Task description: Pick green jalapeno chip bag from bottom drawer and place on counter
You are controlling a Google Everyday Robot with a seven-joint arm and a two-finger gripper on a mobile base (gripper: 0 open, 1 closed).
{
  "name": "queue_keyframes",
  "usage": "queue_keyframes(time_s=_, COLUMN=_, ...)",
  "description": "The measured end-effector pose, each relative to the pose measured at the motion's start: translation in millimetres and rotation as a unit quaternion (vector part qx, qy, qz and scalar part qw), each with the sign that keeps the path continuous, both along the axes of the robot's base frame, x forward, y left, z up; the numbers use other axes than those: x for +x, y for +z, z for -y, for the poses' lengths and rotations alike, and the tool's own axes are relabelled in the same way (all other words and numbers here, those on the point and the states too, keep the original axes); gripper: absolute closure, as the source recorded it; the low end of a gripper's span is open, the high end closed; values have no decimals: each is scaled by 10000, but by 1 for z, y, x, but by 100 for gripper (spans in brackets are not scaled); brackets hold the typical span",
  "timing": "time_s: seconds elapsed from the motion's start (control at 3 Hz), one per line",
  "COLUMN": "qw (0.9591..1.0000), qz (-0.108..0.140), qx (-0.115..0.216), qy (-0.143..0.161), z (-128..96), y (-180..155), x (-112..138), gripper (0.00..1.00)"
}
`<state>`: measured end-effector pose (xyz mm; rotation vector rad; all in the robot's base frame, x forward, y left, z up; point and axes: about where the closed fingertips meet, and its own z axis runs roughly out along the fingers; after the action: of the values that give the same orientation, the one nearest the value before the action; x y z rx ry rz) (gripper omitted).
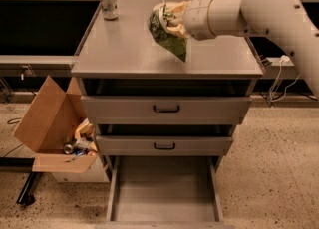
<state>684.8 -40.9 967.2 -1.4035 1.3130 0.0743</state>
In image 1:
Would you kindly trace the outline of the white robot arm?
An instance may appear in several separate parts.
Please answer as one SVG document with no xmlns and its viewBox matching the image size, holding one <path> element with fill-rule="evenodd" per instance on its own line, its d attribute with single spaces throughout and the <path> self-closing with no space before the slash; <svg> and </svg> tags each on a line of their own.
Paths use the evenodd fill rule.
<svg viewBox="0 0 319 229">
<path fill-rule="evenodd" d="M 166 32 L 198 41 L 222 35 L 265 37 L 319 96 L 319 30 L 300 0 L 190 0 L 163 6 L 159 19 Z"/>
</svg>

